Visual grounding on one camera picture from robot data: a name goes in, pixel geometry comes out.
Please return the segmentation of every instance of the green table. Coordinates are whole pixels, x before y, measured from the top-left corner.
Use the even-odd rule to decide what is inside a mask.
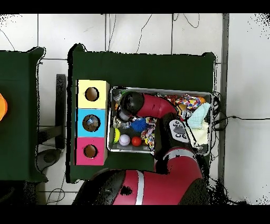
[[[43,182],[37,151],[37,64],[44,48],[0,51],[0,93],[8,104],[0,121],[0,180]]]
[[[122,54],[86,52],[81,44],[69,51],[67,101],[67,138],[75,136],[76,79],[105,80],[110,86],[152,89],[213,91],[215,56]],[[149,154],[108,152],[104,166],[75,166],[74,147],[67,146],[67,180],[90,179],[94,173],[110,169],[138,169],[153,171],[153,157]]]

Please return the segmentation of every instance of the white cloth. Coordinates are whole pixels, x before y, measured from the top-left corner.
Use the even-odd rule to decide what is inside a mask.
[[[208,123],[205,122],[204,120],[201,123],[201,129],[196,129],[196,128],[189,129],[188,127],[186,127],[186,132],[189,136],[191,145],[193,147],[203,145],[203,144],[208,144],[208,127],[209,127]],[[190,131],[192,131],[196,141],[194,140]]]

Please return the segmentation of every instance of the circular hole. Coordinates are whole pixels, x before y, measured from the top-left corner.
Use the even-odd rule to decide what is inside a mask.
[[[88,101],[96,101],[99,98],[99,91],[95,87],[89,87],[85,91],[85,97]]]
[[[98,153],[98,149],[94,145],[87,145],[83,149],[83,153],[88,158],[94,158]]]
[[[100,120],[96,115],[87,115],[82,121],[82,126],[88,132],[96,132],[100,126]]]

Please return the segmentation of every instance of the blue cube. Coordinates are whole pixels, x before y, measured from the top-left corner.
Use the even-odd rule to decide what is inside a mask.
[[[99,121],[99,127],[95,131],[88,131],[83,127],[83,121],[87,115],[94,115]],[[93,119],[85,119],[86,124],[91,124]],[[105,137],[106,130],[104,109],[78,109],[78,137]]]

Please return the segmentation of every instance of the toy bin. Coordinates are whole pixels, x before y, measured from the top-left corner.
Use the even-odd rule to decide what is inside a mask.
[[[208,155],[211,149],[211,135],[212,135],[212,122],[213,122],[213,103],[214,103],[214,97],[211,93],[208,92],[195,92],[195,91],[180,91],[180,90],[164,90],[164,89],[143,89],[143,88],[119,88],[119,87],[112,87],[110,89],[110,94],[109,94],[109,101],[110,101],[110,107],[108,111],[108,134],[107,134],[107,148],[112,151],[112,152],[134,152],[134,153],[151,153],[153,154],[153,151],[150,150],[148,146],[145,145],[140,145],[140,146],[133,146],[131,143],[127,146],[122,146],[119,143],[114,144],[114,128],[113,128],[113,118],[116,115],[116,110],[115,110],[115,100],[113,99],[113,96],[115,96],[116,92],[118,91],[136,91],[144,94],[156,94],[159,93],[162,96],[164,95],[177,95],[177,96],[182,96],[184,94],[188,94],[190,96],[194,97],[203,97],[206,102],[210,104],[210,109],[207,113],[207,116],[205,118],[206,122],[209,124],[208,127],[208,144],[200,146],[198,149],[197,153],[202,154],[204,156]],[[133,130],[132,127],[129,128],[118,128],[121,134],[127,134],[129,135],[130,139],[132,139],[134,136],[141,136],[141,133],[138,133]]]

